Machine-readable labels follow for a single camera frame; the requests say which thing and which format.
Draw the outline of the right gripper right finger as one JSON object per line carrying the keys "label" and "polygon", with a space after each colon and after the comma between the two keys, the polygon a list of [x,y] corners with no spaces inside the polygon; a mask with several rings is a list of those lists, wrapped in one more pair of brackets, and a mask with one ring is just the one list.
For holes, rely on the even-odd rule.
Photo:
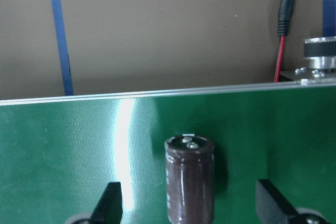
{"label": "right gripper right finger", "polygon": [[268,179],[256,182],[256,214],[261,223],[298,223],[299,214]]}

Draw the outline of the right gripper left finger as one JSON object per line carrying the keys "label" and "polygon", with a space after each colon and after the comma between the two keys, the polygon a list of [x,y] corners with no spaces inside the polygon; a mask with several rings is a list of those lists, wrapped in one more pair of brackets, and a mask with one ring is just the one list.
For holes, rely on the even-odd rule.
{"label": "right gripper left finger", "polygon": [[90,216],[89,223],[119,224],[121,223],[122,215],[121,183],[110,182],[107,184],[92,215]]}

